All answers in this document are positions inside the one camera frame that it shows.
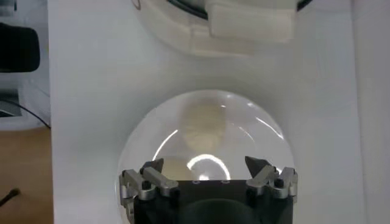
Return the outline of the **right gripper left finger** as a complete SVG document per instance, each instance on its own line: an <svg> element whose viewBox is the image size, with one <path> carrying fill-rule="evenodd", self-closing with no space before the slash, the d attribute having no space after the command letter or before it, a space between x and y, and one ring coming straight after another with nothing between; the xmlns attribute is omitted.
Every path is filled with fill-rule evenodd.
<svg viewBox="0 0 390 224"><path fill-rule="evenodd" d="M119 202L128 207L137 197L141 201L150 201L157 194L166 198L179 196L179 182L162 174L164 159L147 161L137 172L134 169L123 170L119 175Z"/></svg>

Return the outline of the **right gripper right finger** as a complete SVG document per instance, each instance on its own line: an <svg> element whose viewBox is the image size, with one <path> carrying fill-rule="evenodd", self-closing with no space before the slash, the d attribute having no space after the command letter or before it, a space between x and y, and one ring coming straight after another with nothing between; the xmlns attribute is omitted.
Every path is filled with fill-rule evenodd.
<svg viewBox="0 0 390 224"><path fill-rule="evenodd" d="M284 167L280 173L266 159L251 156L245 156L245 163L252 177L246 180L246 186L253 190L256 196L263 195L267 189L274 199L290 198L293 203L297 202L298 173L294 168Z"/></svg>

